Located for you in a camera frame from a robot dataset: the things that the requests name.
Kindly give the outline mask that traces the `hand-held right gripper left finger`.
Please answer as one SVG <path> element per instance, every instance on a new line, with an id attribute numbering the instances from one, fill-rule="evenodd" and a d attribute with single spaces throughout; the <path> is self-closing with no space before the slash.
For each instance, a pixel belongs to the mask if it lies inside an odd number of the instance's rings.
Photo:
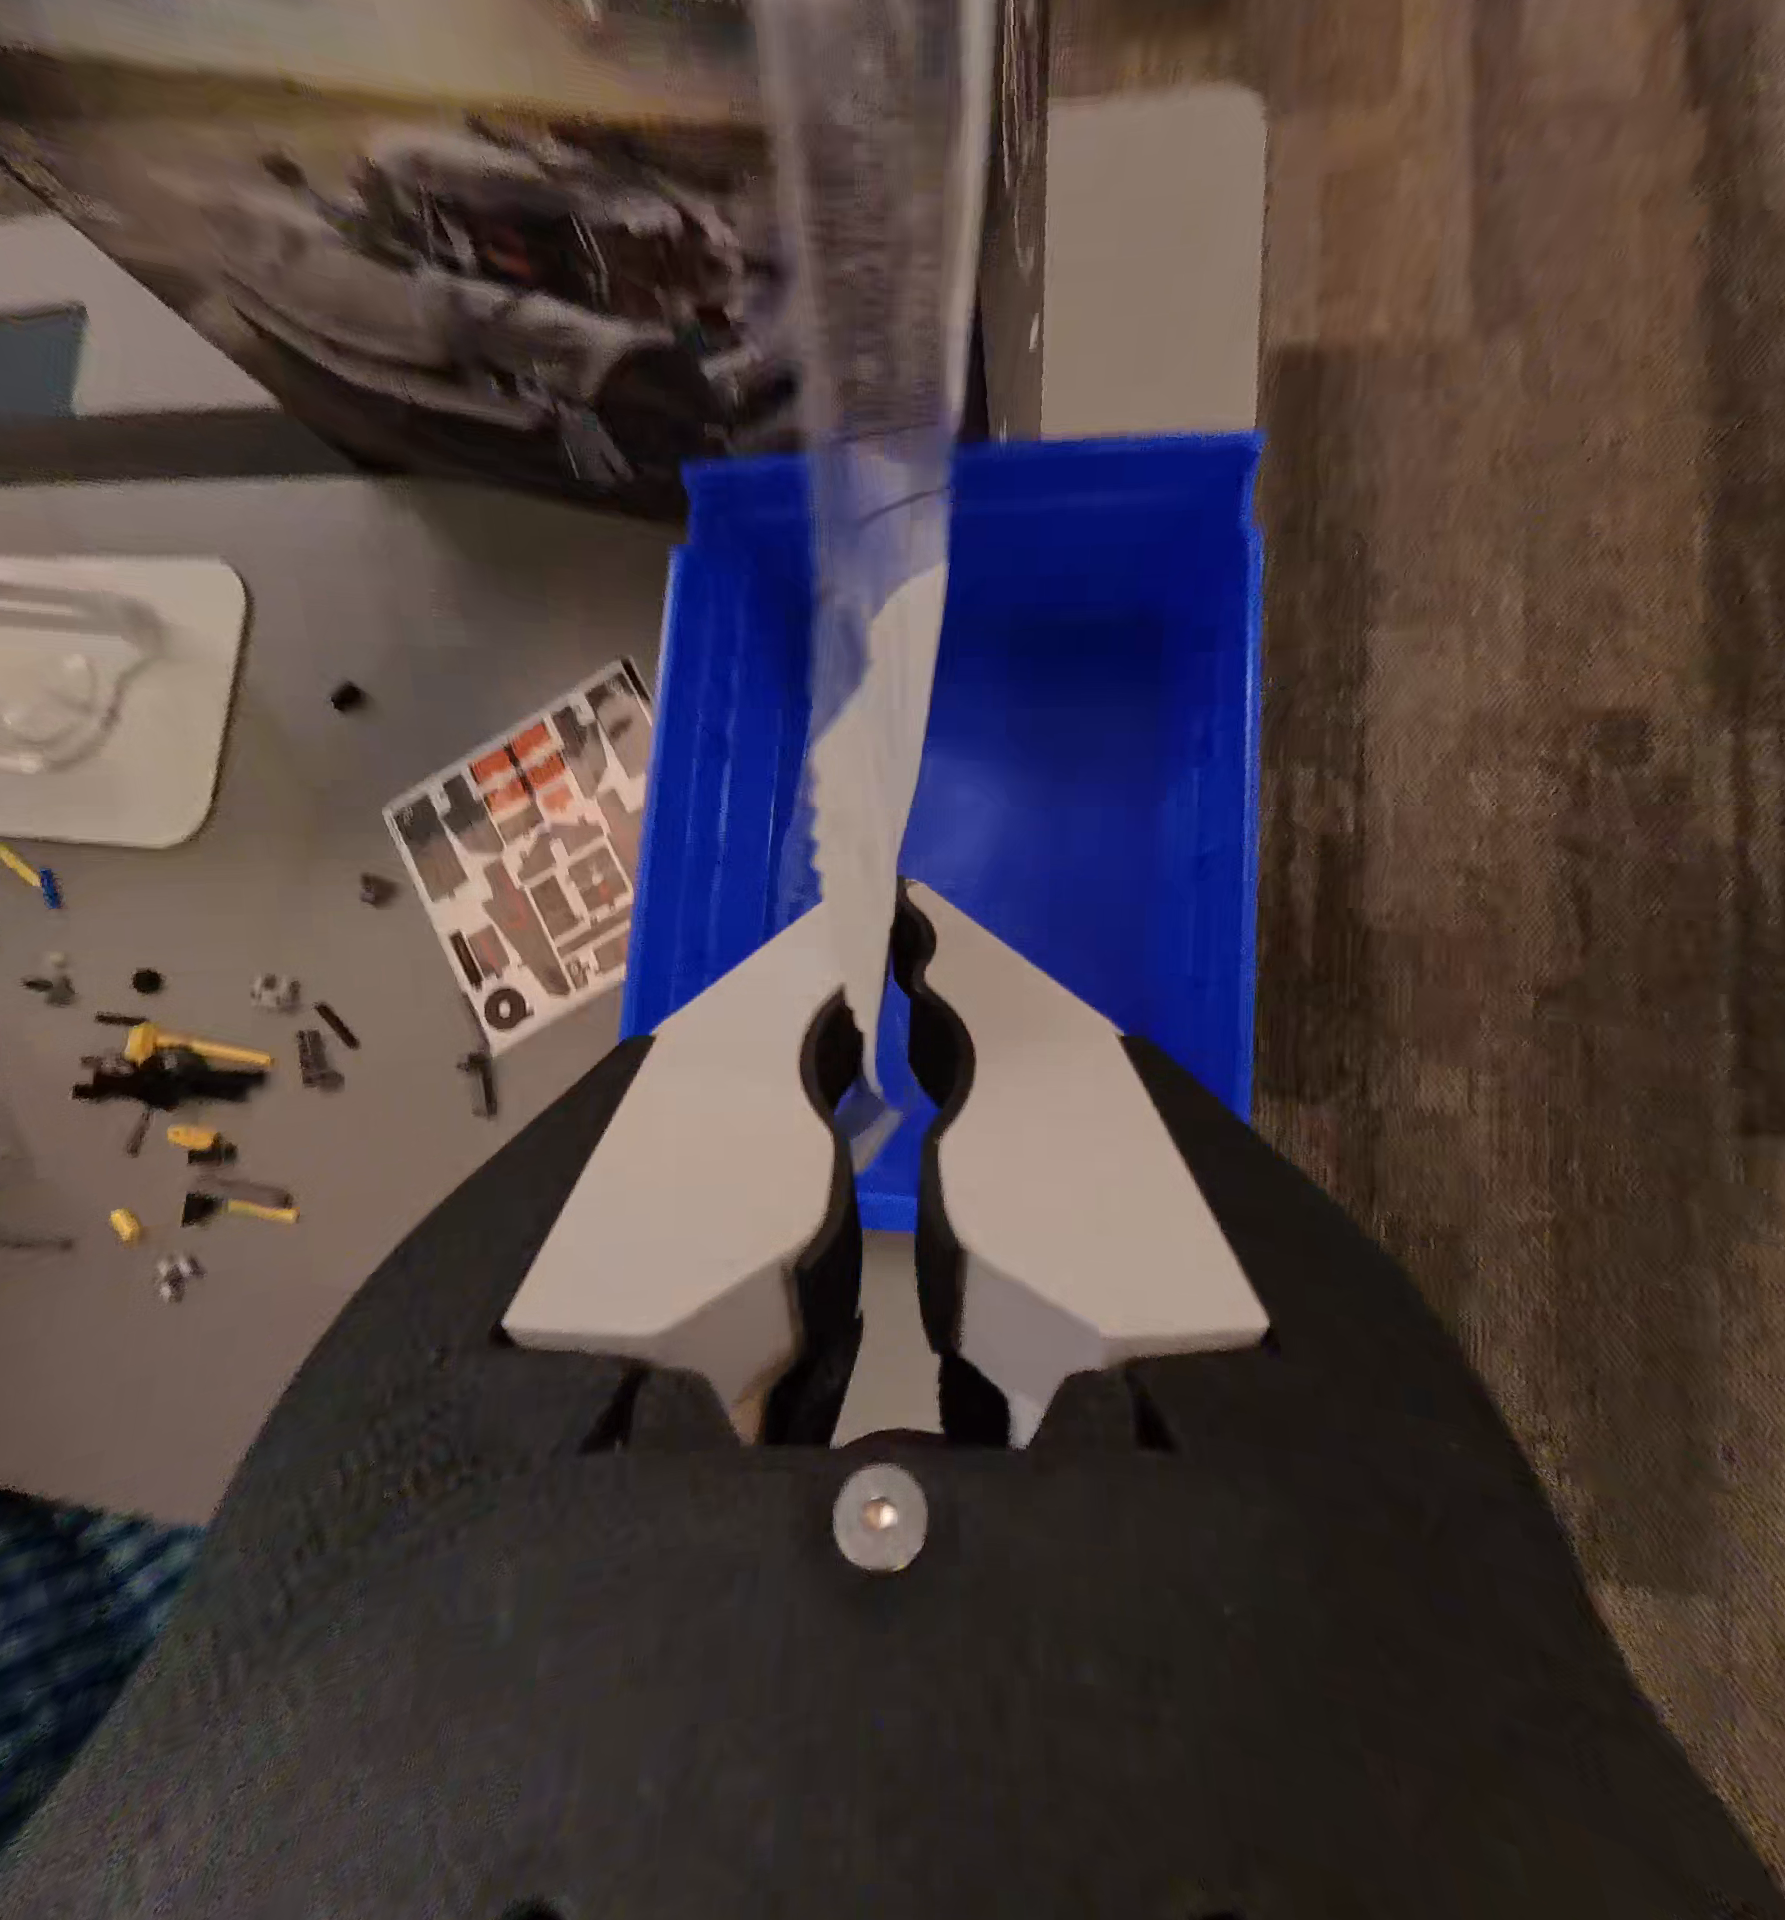
<path id="1" fill-rule="evenodd" d="M 703 1378 L 759 1445 L 824 1448 L 856 1380 L 862 1041 L 809 906 L 631 1048 L 631 1085 L 501 1333 Z"/>

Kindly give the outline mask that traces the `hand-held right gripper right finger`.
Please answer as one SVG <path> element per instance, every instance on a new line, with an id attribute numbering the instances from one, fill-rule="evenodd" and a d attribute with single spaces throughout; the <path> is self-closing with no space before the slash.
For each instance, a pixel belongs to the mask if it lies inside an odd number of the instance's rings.
<path id="1" fill-rule="evenodd" d="M 933 1104 L 909 1251 L 946 1439 L 1019 1448 L 1073 1378 L 1261 1348 L 1122 1025 L 909 880 L 887 957 Z"/>

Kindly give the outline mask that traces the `long clear plastic bag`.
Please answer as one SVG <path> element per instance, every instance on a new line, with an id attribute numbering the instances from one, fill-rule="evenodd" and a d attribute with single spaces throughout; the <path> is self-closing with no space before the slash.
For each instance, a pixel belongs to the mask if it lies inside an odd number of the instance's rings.
<path id="1" fill-rule="evenodd" d="M 995 18 L 994 0 L 754 6 L 809 493 L 796 820 L 862 1041 L 836 1110 L 856 1170 L 902 1126 L 878 1009 L 949 587 Z"/>

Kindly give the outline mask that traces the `blue plastic bin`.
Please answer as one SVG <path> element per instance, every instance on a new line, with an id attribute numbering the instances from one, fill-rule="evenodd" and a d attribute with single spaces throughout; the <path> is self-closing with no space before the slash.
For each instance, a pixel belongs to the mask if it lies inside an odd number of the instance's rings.
<path id="1" fill-rule="evenodd" d="M 973 445 L 902 876 L 1254 1111 L 1264 433 Z M 634 1041 L 787 902 L 809 688 L 806 457 L 686 468 L 661 587 Z"/>

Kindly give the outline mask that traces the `lego sticker sheet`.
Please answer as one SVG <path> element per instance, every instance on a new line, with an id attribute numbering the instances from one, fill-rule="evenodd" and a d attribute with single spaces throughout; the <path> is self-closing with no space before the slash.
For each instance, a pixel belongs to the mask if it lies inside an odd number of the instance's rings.
<path id="1" fill-rule="evenodd" d="M 653 703 L 609 660 L 381 806 L 487 1058 L 618 996 Z"/>

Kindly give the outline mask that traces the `scattered small lego pieces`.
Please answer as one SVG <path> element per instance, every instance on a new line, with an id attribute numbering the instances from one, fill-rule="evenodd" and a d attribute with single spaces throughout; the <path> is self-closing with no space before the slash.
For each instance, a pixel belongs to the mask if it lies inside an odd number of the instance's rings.
<path id="1" fill-rule="evenodd" d="M 239 691 L 158 851 L 0 833 L 0 1286 L 143 1308 L 348 1286 L 518 1123 L 388 805 L 474 745 L 474 682 Z"/>

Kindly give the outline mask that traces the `lego box with car print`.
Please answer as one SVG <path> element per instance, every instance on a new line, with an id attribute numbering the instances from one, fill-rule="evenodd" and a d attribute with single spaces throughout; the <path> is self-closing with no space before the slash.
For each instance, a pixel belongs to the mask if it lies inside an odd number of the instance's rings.
<path id="1" fill-rule="evenodd" d="M 1049 6 L 0 6 L 0 168 L 309 433 L 682 517 L 1036 283 Z"/>

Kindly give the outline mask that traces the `dull blue box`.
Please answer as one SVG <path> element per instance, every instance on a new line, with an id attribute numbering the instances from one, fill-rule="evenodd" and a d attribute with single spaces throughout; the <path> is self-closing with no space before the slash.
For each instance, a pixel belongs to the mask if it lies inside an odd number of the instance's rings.
<path id="1" fill-rule="evenodd" d="M 73 422 L 84 308 L 0 311 L 0 422 Z"/>

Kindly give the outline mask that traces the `white square base plate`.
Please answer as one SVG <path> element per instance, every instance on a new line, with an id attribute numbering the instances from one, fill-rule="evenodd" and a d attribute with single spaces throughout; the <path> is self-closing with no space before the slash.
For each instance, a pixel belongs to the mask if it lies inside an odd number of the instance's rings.
<path id="1" fill-rule="evenodd" d="M 189 843 L 246 623 L 222 559 L 0 553 L 0 843 Z"/>

